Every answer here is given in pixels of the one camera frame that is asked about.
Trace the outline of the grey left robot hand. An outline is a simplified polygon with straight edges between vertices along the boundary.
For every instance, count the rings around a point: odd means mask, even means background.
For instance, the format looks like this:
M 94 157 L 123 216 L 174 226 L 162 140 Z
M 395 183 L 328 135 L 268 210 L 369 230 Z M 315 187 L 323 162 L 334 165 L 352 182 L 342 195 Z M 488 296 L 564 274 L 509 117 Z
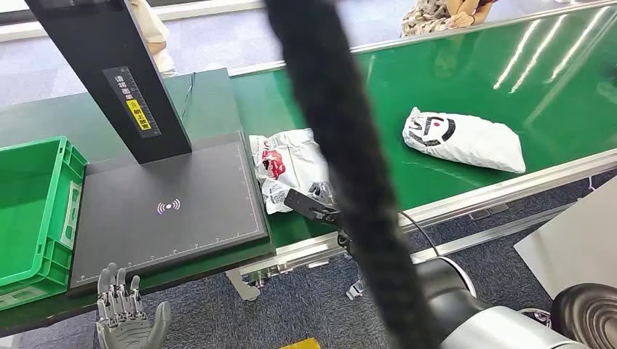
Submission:
M 172 322 L 171 305 L 158 304 L 154 320 L 143 308 L 140 277 L 126 283 L 126 269 L 111 262 L 97 282 L 97 338 L 101 348 L 163 348 Z

